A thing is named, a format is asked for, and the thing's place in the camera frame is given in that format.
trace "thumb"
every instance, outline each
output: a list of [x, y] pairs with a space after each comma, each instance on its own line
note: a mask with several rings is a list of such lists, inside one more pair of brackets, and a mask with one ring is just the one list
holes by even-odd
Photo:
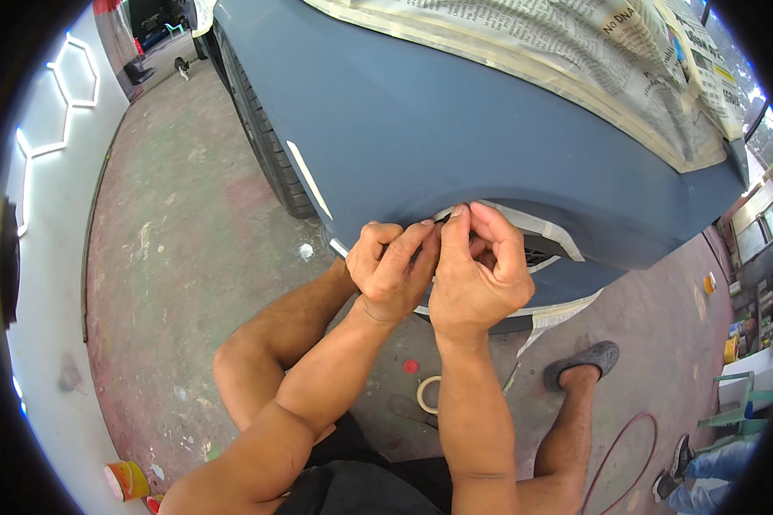
[[472, 261], [470, 255], [470, 208], [459, 203], [453, 208], [447, 223], [441, 227], [441, 260], [446, 262]]

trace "finger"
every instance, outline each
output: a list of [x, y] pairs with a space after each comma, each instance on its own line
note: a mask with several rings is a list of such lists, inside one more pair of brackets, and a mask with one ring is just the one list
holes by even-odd
[[441, 255], [441, 240], [438, 234], [433, 231], [423, 239], [421, 243], [421, 252], [415, 259], [410, 274], [410, 282], [414, 285], [429, 286], [433, 281], [435, 267], [438, 266], [438, 258]]
[[493, 242], [492, 232], [490, 232], [490, 226], [475, 215], [470, 216], [470, 229], [475, 231], [475, 234], [481, 237], [485, 242]]
[[493, 269], [495, 278], [509, 282], [526, 273], [524, 237], [521, 231], [498, 210], [483, 203], [473, 202], [470, 211], [482, 224], [486, 224], [490, 231], [490, 241], [493, 243], [493, 253], [497, 260]]
[[353, 250], [356, 267], [367, 274], [375, 272], [381, 260], [384, 245], [392, 243], [404, 229], [397, 223], [380, 223], [371, 221], [361, 229], [361, 237], [355, 243]]
[[470, 210], [465, 203], [453, 208], [453, 214], [441, 227], [441, 262], [472, 261], [470, 255]]
[[495, 254], [493, 254], [492, 251], [484, 251], [478, 255], [478, 262], [483, 264], [489, 270], [495, 269], [496, 261]]
[[475, 236], [473, 237], [472, 240], [470, 240], [470, 256], [473, 259], [475, 259], [479, 255], [481, 255], [482, 252], [487, 250], [490, 250], [490, 251], [492, 250], [492, 244], [484, 240], [484, 238], [480, 236]]
[[406, 267], [410, 264], [410, 258], [418, 250], [423, 239], [433, 234], [435, 226], [432, 220], [424, 220], [421, 223], [413, 223], [406, 231], [398, 236], [384, 252], [381, 263], [375, 274], [392, 283], [399, 279]]

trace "concrete floor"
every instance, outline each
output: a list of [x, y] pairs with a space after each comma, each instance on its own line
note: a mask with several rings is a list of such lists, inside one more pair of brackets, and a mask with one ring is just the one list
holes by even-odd
[[[170, 77], [126, 114], [97, 201], [87, 273], [88, 349], [103, 416], [120, 456], [140, 464], [157, 493], [237, 436], [213, 383], [216, 347], [331, 262], [318, 221], [289, 217], [269, 190], [211, 64], [194, 63], [191, 76]], [[303, 245], [314, 253], [300, 253]], [[718, 288], [708, 297], [701, 278], [710, 271]], [[628, 273], [542, 335], [523, 355], [507, 395], [519, 477], [531, 476], [538, 443], [563, 398], [544, 390], [542, 369], [611, 339], [621, 345], [621, 359], [596, 392], [587, 481], [621, 428], [649, 411], [659, 419], [655, 454], [614, 512], [668, 512], [653, 503], [649, 488], [670, 466], [681, 434], [690, 432], [694, 447], [711, 441], [695, 425], [715, 413], [712, 377], [721, 372], [731, 317], [727, 283], [699, 235], [652, 269]], [[501, 382], [525, 339], [526, 333], [492, 338]], [[410, 357], [420, 364], [412, 375], [402, 369]], [[390, 459], [441, 456], [437, 431], [386, 408], [393, 391], [414, 397], [419, 380], [440, 367], [432, 328], [417, 317], [384, 344], [353, 413]], [[648, 420], [628, 431], [589, 513], [632, 483], [652, 440]]]

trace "tape roll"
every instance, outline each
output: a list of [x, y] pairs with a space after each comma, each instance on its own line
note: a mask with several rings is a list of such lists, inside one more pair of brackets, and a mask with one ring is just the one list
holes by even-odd
[[424, 379], [420, 385], [418, 385], [418, 390], [415, 392], [415, 398], [418, 400], [418, 406], [421, 406], [421, 408], [426, 411], [427, 413], [431, 413], [433, 415], [438, 414], [438, 408], [431, 408], [427, 406], [427, 403], [423, 402], [423, 391], [426, 389], [427, 386], [430, 385], [430, 383], [435, 381], [441, 381], [441, 376], [431, 376]]

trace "red air hose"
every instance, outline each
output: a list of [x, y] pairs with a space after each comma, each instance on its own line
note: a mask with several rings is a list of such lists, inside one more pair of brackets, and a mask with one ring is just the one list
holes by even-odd
[[653, 417], [652, 414], [647, 413], [646, 411], [644, 413], [639, 413], [635, 417], [633, 417], [624, 428], [622, 428], [621, 432], [616, 437], [616, 440], [612, 443], [610, 446], [610, 449], [607, 451], [607, 454], [604, 456], [604, 461], [601, 462], [601, 466], [598, 468], [598, 471], [595, 473], [595, 477], [593, 478], [593, 483], [590, 485], [590, 489], [587, 490], [587, 497], [584, 498], [584, 504], [581, 505], [581, 513], [580, 515], [584, 515], [584, 513], [587, 511], [587, 503], [589, 503], [590, 496], [593, 495], [593, 491], [595, 490], [595, 484], [598, 481], [598, 477], [601, 475], [601, 471], [604, 470], [604, 464], [607, 463], [607, 459], [610, 457], [610, 453], [614, 448], [616, 448], [616, 444], [619, 440], [621, 440], [621, 437], [624, 435], [624, 433], [627, 432], [627, 428], [632, 426], [635, 422], [637, 422], [639, 419], [649, 417], [650, 420], [653, 421], [653, 447], [649, 450], [649, 456], [647, 457], [647, 462], [644, 465], [644, 468], [641, 469], [641, 472], [639, 472], [638, 477], [635, 481], [633, 481], [633, 484], [630, 485], [630, 488], [627, 489], [627, 491], [624, 492], [624, 494], [621, 494], [621, 497], [619, 497], [615, 503], [610, 504], [610, 506], [604, 510], [603, 512], [599, 513], [599, 515], [604, 515], [605, 513], [609, 512], [613, 508], [616, 507], [617, 504], [619, 504], [621, 501], [624, 500], [625, 497], [627, 497], [627, 494], [630, 492], [631, 489], [635, 488], [636, 485], [638, 485], [639, 479], [641, 479], [641, 476], [644, 475], [644, 473], [647, 471], [647, 467], [649, 466], [649, 461], [653, 458], [653, 454], [655, 453], [655, 444], [659, 441], [659, 421]]

